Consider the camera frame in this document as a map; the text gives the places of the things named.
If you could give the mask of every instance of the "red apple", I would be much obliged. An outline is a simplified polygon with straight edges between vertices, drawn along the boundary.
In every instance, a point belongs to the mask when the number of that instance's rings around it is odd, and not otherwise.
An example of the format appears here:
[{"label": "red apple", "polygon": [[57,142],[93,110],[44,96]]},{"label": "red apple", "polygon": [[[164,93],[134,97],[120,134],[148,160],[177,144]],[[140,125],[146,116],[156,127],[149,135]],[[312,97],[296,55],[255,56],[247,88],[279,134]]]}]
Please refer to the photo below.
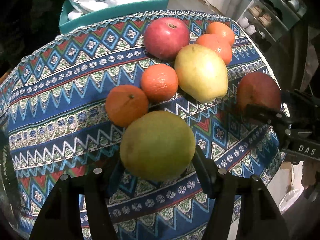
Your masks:
[{"label": "red apple", "polygon": [[243,112],[247,104],[257,104],[280,110],[281,93],[277,83],[267,74],[251,72],[245,75],[237,88],[237,106]]},{"label": "red apple", "polygon": [[144,46],[153,56],[172,61],[189,45],[189,29],[177,18],[165,17],[153,21],[144,33]]}]

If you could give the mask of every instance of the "blue patterned cloth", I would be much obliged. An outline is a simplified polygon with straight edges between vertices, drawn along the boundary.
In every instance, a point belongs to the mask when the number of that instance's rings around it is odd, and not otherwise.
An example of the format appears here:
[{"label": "blue patterned cloth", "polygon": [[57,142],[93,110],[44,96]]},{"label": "blue patterned cloth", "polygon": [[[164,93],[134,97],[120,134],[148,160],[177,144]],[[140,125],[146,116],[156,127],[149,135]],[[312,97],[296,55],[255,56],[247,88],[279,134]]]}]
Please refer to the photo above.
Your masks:
[{"label": "blue patterned cloth", "polygon": [[[143,71],[162,62],[143,46],[143,32],[159,17],[182,19],[193,43],[214,21],[236,34],[228,65],[228,93],[200,104],[183,91],[152,105],[183,118],[208,158],[232,174],[258,174],[267,184],[284,154],[267,125],[233,114],[236,88],[252,71],[273,73],[261,53],[229,18],[194,11],[153,11],[84,27],[25,57],[1,85],[1,122],[9,134],[12,165],[21,196],[20,230],[29,234],[46,197],[63,173],[86,174],[118,150],[124,129],[108,120],[104,104],[121,84],[140,86]],[[145,181],[125,172],[108,208],[119,239],[200,239],[214,200],[202,192],[194,167],[173,181]],[[79,196],[83,234],[91,234],[84,196]],[[239,216],[236,198],[234,219]]]}]

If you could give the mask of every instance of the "tangerine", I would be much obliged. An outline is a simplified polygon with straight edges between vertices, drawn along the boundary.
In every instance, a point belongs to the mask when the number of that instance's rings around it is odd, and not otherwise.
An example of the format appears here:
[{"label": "tangerine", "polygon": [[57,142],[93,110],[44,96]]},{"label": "tangerine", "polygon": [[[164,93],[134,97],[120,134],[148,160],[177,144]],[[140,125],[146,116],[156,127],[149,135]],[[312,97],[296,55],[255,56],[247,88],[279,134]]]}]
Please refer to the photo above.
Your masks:
[{"label": "tangerine", "polygon": [[133,85],[120,85],[109,92],[105,109],[109,119],[118,126],[128,127],[148,112],[146,94]]},{"label": "tangerine", "polygon": [[227,25],[220,22],[210,23],[206,30],[207,33],[217,34],[224,38],[230,46],[235,43],[235,34]]},{"label": "tangerine", "polygon": [[140,85],[151,102],[159,103],[172,98],[178,90],[178,77],[174,69],[165,64],[148,67],[142,74]]},{"label": "tangerine", "polygon": [[231,62],[232,49],[227,41],[217,34],[203,34],[195,42],[215,51],[224,61],[226,65]]}]

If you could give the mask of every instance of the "teal basket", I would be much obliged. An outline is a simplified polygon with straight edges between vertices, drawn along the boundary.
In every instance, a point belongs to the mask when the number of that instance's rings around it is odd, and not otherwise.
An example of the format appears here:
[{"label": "teal basket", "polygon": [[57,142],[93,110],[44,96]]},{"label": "teal basket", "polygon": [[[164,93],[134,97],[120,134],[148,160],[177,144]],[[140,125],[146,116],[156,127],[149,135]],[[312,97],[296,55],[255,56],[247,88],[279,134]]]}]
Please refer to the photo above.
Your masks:
[{"label": "teal basket", "polygon": [[93,23],[105,21],[120,16],[126,16],[137,12],[166,10],[169,0],[150,0],[143,2],[127,3],[85,14],[77,19],[69,21],[68,14],[74,9],[69,0],[63,3],[60,14],[59,29],[61,34],[87,26]]}]

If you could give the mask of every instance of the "apple stem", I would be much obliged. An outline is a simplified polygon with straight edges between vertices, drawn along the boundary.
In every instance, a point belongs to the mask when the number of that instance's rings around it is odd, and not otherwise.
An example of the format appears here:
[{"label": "apple stem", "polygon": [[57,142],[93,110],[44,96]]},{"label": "apple stem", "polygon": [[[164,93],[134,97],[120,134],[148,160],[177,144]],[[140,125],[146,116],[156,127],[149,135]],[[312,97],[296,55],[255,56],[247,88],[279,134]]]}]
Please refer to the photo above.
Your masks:
[{"label": "apple stem", "polygon": [[173,25],[173,24],[171,24],[171,23],[168,23],[168,26],[169,26],[170,28],[173,28],[173,29],[176,28],[176,25]]}]

